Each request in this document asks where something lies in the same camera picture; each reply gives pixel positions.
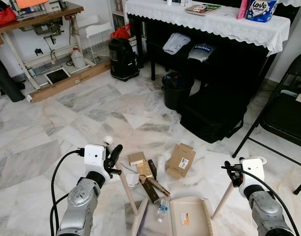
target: beige tray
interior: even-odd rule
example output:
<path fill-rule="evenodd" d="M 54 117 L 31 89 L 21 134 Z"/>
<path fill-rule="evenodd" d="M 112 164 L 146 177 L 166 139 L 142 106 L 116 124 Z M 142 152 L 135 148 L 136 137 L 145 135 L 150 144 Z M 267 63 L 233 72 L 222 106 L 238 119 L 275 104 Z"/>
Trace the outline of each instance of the beige tray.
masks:
<path fill-rule="evenodd" d="M 207 199 L 185 197 L 171 200 L 170 211 L 174 236 L 215 236 Z"/>

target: white tablecloth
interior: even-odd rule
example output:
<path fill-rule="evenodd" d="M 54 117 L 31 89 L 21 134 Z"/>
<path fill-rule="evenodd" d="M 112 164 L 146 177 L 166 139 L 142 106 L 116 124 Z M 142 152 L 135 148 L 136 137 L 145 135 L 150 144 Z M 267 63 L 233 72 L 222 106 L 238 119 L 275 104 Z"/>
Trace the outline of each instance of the white tablecloth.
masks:
<path fill-rule="evenodd" d="M 288 5 L 292 5 L 294 7 L 301 6 L 301 0 L 279 0 L 279 3 L 282 3 L 285 6 L 288 6 Z"/>
<path fill-rule="evenodd" d="M 239 42 L 254 43 L 267 48 L 269 55 L 281 52 L 283 41 L 288 39 L 290 20 L 285 17 L 273 16 L 270 21 L 260 23 L 237 20 L 239 9 L 234 7 L 222 6 L 207 16 L 189 14 L 185 8 L 175 2 L 168 6 L 164 0 L 128 0 L 125 4 L 127 14 L 214 33 Z"/>

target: floor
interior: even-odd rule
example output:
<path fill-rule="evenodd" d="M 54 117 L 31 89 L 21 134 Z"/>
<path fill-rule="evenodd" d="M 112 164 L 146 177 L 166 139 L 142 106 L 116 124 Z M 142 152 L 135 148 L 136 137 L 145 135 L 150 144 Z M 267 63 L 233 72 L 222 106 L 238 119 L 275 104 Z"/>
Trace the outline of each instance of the floor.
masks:
<path fill-rule="evenodd" d="M 209 199 L 215 210 L 230 180 L 220 167 L 225 160 L 238 163 L 231 154 L 265 104 L 269 91 L 260 91 L 248 107 L 244 127 L 230 139 L 208 144 L 180 125 L 180 115 L 165 107 L 161 78 L 166 73 L 157 66 L 156 81 L 150 80 L 150 65 L 127 82 L 116 80 L 109 71 L 72 87 L 42 102 L 23 100 L 12 103 L 0 96 L 0 236 L 48 236 L 49 212 L 52 205 L 50 179 L 64 154 L 86 144 L 101 144 L 112 135 L 122 144 L 120 162 L 126 173 L 127 155 L 143 151 L 158 167 L 158 181 L 173 199 L 199 196 Z M 32 91 L 26 83 L 25 93 Z M 196 82 L 191 93 L 199 88 Z M 252 137 L 301 162 L 301 148 L 258 127 Z M 196 156 L 185 178 L 173 179 L 164 171 L 164 163 L 174 145 L 194 147 Z M 261 155 L 266 182 L 278 192 L 288 206 L 301 234 L 301 193 L 292 191 L 301 183 L 301 167 L 274 153 L 247 142 L 239 156 Z M 69 192 L 79 177 L 84 176 L 83 158 L 72 155 L 59 168 L 55 181 L 56 196 Z M 142 186 L 132 189 L 135 200 L 146 197 Z M 94 212 L 92 235 L 125 235 L 124 204 L 128 203 L 121 182 L 103 186 Z M 66 202 L 59 206 L 59 215 Z M 167 235 L 167 224 L 155 224 L 147 215 L 142 235 Z M 219 236 L 257 236 L 250 207 L 237 189 L 214 220 Z"/>

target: water bottle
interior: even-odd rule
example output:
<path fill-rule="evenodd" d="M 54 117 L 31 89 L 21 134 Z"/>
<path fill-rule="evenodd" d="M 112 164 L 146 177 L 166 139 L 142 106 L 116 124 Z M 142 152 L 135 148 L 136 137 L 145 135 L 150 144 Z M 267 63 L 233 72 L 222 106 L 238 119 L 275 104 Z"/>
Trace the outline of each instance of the water bottle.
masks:
<path fill-rule="evenodd" d="M 158 212 L 157 212 L 157 221 L 159 223 L 162 222 L 163 218 L 167 214 L 168 205 L 169 205 L 168 198 L 166 198 L 166 197 L 162 198 L 161 201 L 160 201 Z"/>

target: orange paper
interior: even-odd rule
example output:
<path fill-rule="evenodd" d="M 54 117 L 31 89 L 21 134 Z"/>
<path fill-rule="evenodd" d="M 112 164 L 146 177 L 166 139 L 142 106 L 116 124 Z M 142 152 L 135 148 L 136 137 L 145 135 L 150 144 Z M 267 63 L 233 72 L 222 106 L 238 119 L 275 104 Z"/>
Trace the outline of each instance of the orange paper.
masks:
<path fill-rule="evenodd" d="M 47 2 L 48 0 L 16 0 L 17 5 L 20 9 L 35 6 L 44 2 Z"/>

